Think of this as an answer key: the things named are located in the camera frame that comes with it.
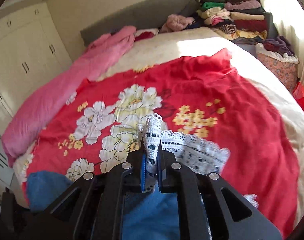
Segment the red floral blanket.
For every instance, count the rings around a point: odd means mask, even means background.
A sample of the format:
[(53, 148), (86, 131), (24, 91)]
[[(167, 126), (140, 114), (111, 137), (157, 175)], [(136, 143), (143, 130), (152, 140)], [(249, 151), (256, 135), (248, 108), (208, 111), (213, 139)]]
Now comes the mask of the red floral blanket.
[(139, 149), (149, 115), (163, 119), (178, 161), (218, 172), (290, 235), (297, 207), (298, 161), (279, 111), (230, 64), (181, 57), (100, 82), (83, 80), (39, 134), (25, 163), (29, 207), (44, 210), (84, 173), (106, 173)]

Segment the purple clothes in basket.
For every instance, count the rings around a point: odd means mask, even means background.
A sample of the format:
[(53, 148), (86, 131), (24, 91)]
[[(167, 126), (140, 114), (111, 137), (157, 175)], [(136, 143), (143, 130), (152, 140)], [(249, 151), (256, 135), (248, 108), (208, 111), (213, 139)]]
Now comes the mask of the purple clothes in basket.
[(284, 55), (295, 56), (291, 43), (284, 36), (263, 40), (263, 46), (266, 50)]

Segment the stack of folded clothes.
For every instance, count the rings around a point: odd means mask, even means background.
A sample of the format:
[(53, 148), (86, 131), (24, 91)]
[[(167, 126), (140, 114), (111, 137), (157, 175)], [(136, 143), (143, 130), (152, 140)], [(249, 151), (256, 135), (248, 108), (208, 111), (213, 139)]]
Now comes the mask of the stack of folded clothes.
[(196, 13), (201, 25), (236, 44), (255, 45), (278, 36), (272, 13), (260, 0), (200, 0)]

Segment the white wardrobe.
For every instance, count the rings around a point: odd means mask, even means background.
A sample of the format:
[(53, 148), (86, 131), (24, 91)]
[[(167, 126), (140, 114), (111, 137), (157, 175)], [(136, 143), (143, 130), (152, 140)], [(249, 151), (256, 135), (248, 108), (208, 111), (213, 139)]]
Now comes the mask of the white wardrobe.
[[(0, 19), (0, 137), (24, 100), (71, 63), (47, 3)], [(9, 187), (12, 177), (0, 140), (0, 186)]]

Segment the cream bed sheet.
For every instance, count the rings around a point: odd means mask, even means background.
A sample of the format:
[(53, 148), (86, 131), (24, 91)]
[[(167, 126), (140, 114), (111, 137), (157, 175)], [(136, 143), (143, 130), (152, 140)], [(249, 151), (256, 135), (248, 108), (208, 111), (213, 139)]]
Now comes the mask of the cream bed sheet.
[[(296, 154), (299, 168), (294, 228), (304, 215), (304, 111), (281, 81), (247, 51), (206, 27), (160, 34), (148, 40), (134, 42), (132, 48), (116, 64), (91, 82), (100, 82), (115, 74), (129, 70), (142, 70), (185, 56), (213, 56), (223, 49), (226, 49), (231, 56), (231, 66), (268, 99), (279, 111), (283, 120), (285, 133)], [(19, 156), (13, 164), (15, 175), (23, 190), (25, 190), (24, 183), (27, 181), (25, 163), (34, 149), (40, 133), (27, 151)]]

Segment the floral laundry basket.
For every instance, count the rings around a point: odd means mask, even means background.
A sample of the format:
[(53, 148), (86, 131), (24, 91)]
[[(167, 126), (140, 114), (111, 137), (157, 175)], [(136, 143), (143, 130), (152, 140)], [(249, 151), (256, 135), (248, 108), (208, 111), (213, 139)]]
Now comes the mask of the floral laundry basket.
[(262, 43), (256, 44), (255, 49), (257, 59), (292, 93), (297, 83), (297, 56), (266, 50)]

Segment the dark red pillow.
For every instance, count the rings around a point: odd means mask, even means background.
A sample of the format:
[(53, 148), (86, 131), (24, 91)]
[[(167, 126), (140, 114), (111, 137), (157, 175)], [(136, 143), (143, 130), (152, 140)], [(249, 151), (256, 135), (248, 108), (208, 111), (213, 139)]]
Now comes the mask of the dark red pillow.
[(141, 40), (146, 40), (149, 38), (153, 38), (155, 34), (151, 31), (144, 31), (142, 33), (136, 34), (134, 38), (134, 42), (141, 41)]

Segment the pink quilt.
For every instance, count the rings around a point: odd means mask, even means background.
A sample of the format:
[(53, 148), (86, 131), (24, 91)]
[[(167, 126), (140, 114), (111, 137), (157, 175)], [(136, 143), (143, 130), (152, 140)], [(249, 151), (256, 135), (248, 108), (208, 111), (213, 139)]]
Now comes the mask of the pink quilt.
[(133, 46), (136, 27), (125, 26), (92, 42), (71, 67), (27, 98), (2, 135), (3, 150), (12, 167), (38, 133), (66, 104), (84, 79), (96, 80)]

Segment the blue denim lace-trimmed pants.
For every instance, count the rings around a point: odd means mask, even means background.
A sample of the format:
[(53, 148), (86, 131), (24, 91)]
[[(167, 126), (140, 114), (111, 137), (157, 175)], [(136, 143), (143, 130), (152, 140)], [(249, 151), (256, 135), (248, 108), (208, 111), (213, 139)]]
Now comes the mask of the blue denim lace-trimmed pants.
[[(230, 152), (162, 129), (158, 114), (139, 130), (146, 152), (145, 191), (128, 192), (125, 161), (105, 175), (85, 173), (39, 213), (24, 239), (257, 239), (258, 209), (221, 177)], [(157, 181), (158, 146), (174, 154), (176, 193)]]

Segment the grey headboard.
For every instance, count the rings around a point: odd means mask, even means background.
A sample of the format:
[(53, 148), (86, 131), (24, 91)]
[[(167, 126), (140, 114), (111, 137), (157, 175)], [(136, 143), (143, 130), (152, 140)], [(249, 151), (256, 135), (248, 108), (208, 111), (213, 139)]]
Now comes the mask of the grey headboard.
[(87, 47), (103, 34), (116, 33), (127, 25), (137, 29), (161, 27), (169, 15), (192, 15), (200, 6), (199, 0), (145, 0), (120, 9), (80, 31)]

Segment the pink crumpled garment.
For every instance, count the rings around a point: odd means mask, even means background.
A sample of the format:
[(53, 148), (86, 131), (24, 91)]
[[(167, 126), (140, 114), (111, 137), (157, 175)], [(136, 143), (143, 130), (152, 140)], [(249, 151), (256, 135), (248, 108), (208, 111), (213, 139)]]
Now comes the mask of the pink crumpled garment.
[(168, 16), (164, 25), (160, 29), (160, 33), (172, 33), (182, 31), (194, 22), (194, 18), (182, 15), (171, 14)]

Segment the red box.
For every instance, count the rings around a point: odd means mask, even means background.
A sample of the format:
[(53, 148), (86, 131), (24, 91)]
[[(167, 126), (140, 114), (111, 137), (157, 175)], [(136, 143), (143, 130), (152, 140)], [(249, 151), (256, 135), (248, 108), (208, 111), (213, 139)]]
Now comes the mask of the red box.
[(296, 102), (300, 105), (300, 107), (304, 111), (304, 87), (300, 82), (296, 84), (292, 95), (296, 100)]

